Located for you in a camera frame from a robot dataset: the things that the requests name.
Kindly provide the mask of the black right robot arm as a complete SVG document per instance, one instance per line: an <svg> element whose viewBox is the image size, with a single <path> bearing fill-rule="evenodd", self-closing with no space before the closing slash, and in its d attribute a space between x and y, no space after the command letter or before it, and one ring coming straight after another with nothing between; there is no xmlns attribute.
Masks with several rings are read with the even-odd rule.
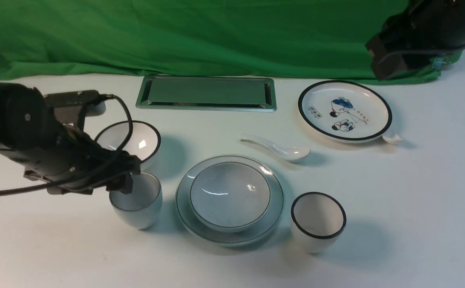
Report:
<svg viewBox="0 0 465 288"><path fill-rule="evenodd" d="M420 70L465 49L465 0L410 0L365 45L378 80Z"/></svg>

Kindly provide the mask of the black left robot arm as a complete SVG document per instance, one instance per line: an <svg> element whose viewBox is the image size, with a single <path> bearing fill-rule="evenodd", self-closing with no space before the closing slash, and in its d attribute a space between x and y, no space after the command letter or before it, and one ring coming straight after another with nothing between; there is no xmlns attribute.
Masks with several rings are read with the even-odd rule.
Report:
<svg viewBox="0 0 465 288"><path fill-rule="evenodd" d="M128 124L115 150L101 147L79 126L88 106L117 100ZM0 155L25 167L42 184L0 190L0 196L47 190L51 195L91 195L95 188L132 193L140 160L124 151L132 136L132 117L125 102L96 90L44 96L37 88L0 82Z"/></svg>

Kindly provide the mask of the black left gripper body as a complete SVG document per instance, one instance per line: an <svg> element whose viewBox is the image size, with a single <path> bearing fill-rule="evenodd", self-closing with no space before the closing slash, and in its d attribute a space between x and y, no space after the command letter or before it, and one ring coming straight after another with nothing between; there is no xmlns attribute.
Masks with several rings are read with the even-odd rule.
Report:
<svg viewBox="0 0 465 288"><path fill-rule="evenodd" d="M115 176L125 151L101 148L86 133L63 124L8 124L7 157L39 175L44 184L13 188L7 195L46 189L51 194L92 194Z"/></svg>

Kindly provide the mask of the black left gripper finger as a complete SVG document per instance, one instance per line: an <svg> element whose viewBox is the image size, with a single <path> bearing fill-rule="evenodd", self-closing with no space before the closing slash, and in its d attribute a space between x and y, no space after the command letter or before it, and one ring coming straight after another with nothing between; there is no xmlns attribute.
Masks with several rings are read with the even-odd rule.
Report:
<svg viewBox="0 0 465 288"><path fill-rule="evenodd" d="M133 178L131 174L123 174L108 181L109 192L120 192L123 194L132 193Z"/></svg>
<svg viewBox="0 0 465 288"><path fill-rule="evenodd" d="M141 160L135 155L120 154L115 158L115 176L141 173Z"/></svg>

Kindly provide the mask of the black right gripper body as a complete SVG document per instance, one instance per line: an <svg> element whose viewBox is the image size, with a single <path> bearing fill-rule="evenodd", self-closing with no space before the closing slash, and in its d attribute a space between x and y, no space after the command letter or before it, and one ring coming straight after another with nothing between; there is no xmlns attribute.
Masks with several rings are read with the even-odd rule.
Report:
<svg viewBox="0 0 465 288"><path fill-rule="evenodd" d="M432 59L465 48L461 22L442 14L401 13L390 16L365 45L378 80L428 66Z"/></svg>

